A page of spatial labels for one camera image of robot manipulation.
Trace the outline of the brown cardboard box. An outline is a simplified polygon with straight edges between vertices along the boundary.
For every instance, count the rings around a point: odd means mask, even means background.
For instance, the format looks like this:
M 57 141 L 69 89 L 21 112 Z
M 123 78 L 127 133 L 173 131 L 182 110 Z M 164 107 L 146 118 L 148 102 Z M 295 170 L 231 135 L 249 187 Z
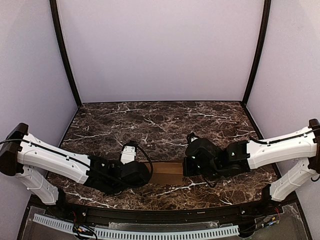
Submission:
M 183 185 L 183 163 L 182 162 L 153 162 L 153 174 L 150 184 L 159 185 Z

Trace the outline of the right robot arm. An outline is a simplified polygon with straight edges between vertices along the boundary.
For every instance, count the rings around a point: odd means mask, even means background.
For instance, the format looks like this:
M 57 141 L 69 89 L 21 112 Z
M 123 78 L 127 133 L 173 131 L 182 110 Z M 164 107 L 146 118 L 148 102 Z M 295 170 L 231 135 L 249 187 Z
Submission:
M 275 138 L 236 141 L 222 149 L 194 133 L 187 136 L 183 175 L 206 179 L 233 177 L 265 165 L 297 159 L 298 163 L 263 189 L 263 199 L 281 202 L 320 173 L 320 122 Z

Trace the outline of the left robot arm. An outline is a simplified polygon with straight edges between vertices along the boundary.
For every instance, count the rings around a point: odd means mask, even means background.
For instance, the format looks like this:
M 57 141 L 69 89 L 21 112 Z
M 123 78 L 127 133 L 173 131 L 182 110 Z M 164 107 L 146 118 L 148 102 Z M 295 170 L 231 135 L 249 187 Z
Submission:
M 19 179 L 45 205 L 62 204 L 65 193 L 49 183 L 39 169 L 64 176 L 106 195 L 143 187 L 153 176 L 152 163 L 145 165 L 136 161 L 137 151 L 142 148 L 135 141 L 122 147 L 118 160 L 107 160 L 52 146 L 36 138 L 28 129 L 29 126 L 21 122 L 1 141 L 0 172 Z

